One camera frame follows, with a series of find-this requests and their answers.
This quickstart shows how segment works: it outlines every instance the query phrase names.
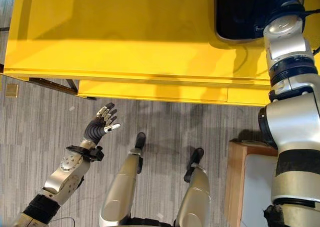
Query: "gray carpet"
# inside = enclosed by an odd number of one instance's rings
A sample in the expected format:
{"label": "gray carpet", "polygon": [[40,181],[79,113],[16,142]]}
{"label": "gray carpet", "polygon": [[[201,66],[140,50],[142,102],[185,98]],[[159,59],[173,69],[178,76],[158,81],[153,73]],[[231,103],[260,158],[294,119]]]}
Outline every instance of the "gray carpet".
{"label": "gray carpet", "polygon": [[[4,35],[1,33],[0,57],[4,56]],[[7,83],[19,83],[18,98],[5,98]],[[82,186],[54,219],[73,217],[77,227],[98,226],[106,190],[134,146],[136,134],[143,131],[147,146],[132,215],[173,223],[188,187],[183,176],[190,147],[202,147],[202,165],[211,186],[210,226],[227,227],[224,198],[228,141],[242,130],[258,129],[258,107],[122,99],[91,101],[8,77],[2,77],[0,92],[0,221],[7,224],[24,210],[58,167],[65,147],[79,144],[89,120],[111,101],[118,108],[122,127],[102,139],[105,158],[91,165]],[[243,135],[246,139],[256,137],[256,133],[250,132]],[[72,222],[64,219],[49,226],[71,227]]]}

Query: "cable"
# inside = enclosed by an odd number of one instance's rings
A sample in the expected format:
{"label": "cable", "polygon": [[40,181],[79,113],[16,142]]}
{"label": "cable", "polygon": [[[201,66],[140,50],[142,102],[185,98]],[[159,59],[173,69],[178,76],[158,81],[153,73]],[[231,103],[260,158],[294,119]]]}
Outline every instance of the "cable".
{"label": "cable", "polygon": [[319,52],[320,52],[320,46],[317,49],[315,49],[314,51],[312,51],[312,54],[315,56]]}
{"label": "cable", "polygon": [[74,218],[72,217],[62,217],[62,218],[57,218],[57,219],[54,219],[54,220],[51,220],[51,222],[54,222],[54,221],[60,221],[60,220],[65,220],[65,219],[71,219],[72,222],[73,222],[73,227],[76,227],[76,221]]}

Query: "black bracket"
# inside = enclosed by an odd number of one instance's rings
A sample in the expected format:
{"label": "black bracket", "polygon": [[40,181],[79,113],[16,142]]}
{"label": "black bracket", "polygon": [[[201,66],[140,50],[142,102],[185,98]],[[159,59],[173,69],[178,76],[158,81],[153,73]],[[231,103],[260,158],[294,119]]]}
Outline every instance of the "black bracket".
{"label": "black bracket", "polygon": [[83,148],[80,146],[70,145],[66,149],[82,155],[83,158],[89,162],[102,161],[102,159],[105,156],[105,154],[102,152],[101,146],[97,146],[96,148],[87,149],[87,148]]}

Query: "robot finger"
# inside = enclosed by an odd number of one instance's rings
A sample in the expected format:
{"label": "robot finger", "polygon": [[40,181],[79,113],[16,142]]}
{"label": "robot finger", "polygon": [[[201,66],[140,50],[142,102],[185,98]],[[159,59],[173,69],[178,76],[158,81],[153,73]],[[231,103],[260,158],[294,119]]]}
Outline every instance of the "robot finger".
{"label": "robot finger", "polygon": [[116,109],[112,110],[111,112],[106,111],[105,113],[102,114],[102,117],[103,117],[104,121],[107,122],[110,119],[110,117],[113,116],[115,113],[117,113]]}
{"label": "robot finger", "polygon": [[108,126],[104,127],[103,129],[104,129],[105,133],[108,133],[108,132],[114,131],[114,130],[120,128],[120,127],[121,127],[121,124],[115,123],[115,124],[112,124],[112,125],[108,125]]}
{"label": "robot finger", "polygon": [[107,111],[107,107],[106,106],[103,106],[97,113],[96,113],[96,116],[98,118],[100,118],[106,111]]}
{"label": "robot finger", "polygon": [[113,116],[112,118],[108,119],[105,123],[106,126],[111,125],[115,120],[117,119],[117,116]]}

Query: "robotic hand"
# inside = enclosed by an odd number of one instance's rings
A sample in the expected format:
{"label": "robotic hand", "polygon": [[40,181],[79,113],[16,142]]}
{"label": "robotic hand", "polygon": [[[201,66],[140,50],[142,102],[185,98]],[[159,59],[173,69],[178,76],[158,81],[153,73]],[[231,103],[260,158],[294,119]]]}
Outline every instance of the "robotic hand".
{"label": "robotic hand", "polygon": [[121,125],[113,122],[117,112],[113,103],[102,107],[84,131],[79,146],[67,147],[59,167],[46,180],[44,187],[16,218],[15,227],[46,227],[77,188],[82,184],[90,163],[101,161],[102,148],[97,146],[101,138]]}
{"label": "robotic hand", "polygon": [[303,37],[301,0],[275,0],[263,35],[271,82],[269,99],[258,115],[264,139],[278,149],[269,227],[320,226],[320,76]]}

